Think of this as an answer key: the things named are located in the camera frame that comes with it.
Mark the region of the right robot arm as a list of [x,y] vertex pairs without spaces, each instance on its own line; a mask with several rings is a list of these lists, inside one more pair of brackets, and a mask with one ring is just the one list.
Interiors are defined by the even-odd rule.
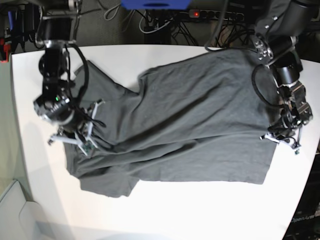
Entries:
[[[44,54],[38,69],[42,75],[42,93],[33,102],[36,114],[46,122],[58,126],[58,134],[85,143],[93,123],[104,126],[94,119],[93,110],[85,110],[80,103],[89,86],[89,65],[76,44],[76,36],[82,16],[81,0],[40,0],[40,21],[35,35],[36,43],[44,46]],[[79,55],[84,70],[84,82],[73,96],[75,83],[71,79],[71,60],[68,48]]]

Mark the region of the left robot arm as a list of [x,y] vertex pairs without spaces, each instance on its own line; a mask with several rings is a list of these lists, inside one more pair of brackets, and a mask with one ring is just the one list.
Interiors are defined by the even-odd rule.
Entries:
[[[306,88],[300,82],[303,65],[296,45],[319,8],[318,0],[265,0],[259,10],[252,52],[260,63],[251,73],[251,84],[267,107],[280,111],[279,119],[261,136],[262,140],[298,148],[303,126],[313,119]],[[272,74],[281,103],[270,103],[258,89],[256,75],[260,69]]]

